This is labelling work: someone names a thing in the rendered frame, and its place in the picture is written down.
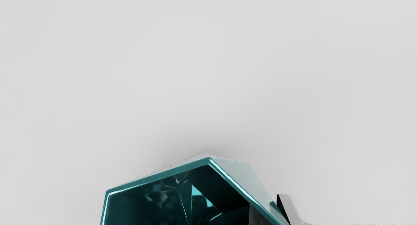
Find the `teal faceted mug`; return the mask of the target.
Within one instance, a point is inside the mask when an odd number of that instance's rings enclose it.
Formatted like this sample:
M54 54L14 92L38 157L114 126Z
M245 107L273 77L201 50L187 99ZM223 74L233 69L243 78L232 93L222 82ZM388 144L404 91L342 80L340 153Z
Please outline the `teal faceted mug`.
M109 189L100 225L291 225L244 162L200 154Z

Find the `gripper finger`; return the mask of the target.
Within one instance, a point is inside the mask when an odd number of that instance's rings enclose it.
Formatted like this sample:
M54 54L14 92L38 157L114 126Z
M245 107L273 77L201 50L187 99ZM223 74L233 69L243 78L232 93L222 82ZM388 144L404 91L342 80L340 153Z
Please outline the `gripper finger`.
M301 219L289 194L277 194L276 205L288 221L289 225L313 225Z

